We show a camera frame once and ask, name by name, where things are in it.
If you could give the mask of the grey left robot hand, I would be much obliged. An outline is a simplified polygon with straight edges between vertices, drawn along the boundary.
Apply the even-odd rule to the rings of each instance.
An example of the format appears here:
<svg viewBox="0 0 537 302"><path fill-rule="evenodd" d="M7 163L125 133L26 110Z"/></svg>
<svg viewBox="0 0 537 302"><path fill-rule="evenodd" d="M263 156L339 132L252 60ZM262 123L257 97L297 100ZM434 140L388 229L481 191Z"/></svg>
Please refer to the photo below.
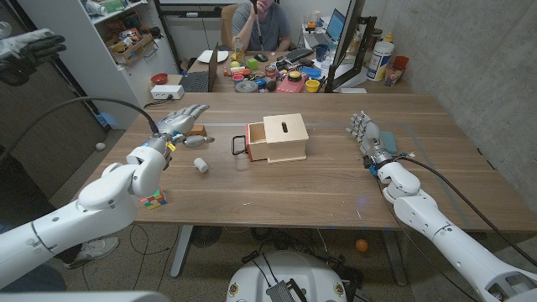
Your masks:
<svg viewBox="0 0 537 302"><path fill-rule="evenodd" d="M171 112L156 124L158 132L150 136L143 146L153 148L164 154L170 145L175 147L178 143L182 143L187 148L196 148L206 143L213 143L215 139L210 136L186 135L193 129L195 121L209 107L206 104L194 104L181 108L179 111Z"/></svg>

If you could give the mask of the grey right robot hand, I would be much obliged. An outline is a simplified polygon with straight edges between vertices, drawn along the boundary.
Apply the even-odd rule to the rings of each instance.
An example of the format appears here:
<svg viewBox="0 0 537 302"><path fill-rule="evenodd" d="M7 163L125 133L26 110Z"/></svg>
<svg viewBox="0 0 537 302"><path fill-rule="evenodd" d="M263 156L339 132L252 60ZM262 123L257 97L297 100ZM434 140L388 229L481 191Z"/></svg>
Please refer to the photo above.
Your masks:
<svg viewBox="0 0 537 302"><path fill-rule="evenodd" d="M352 114L351 126L346 131L357 140L365 169L377 169L393 160L396 154L393 134L381 131L364 111Z"/></svg>

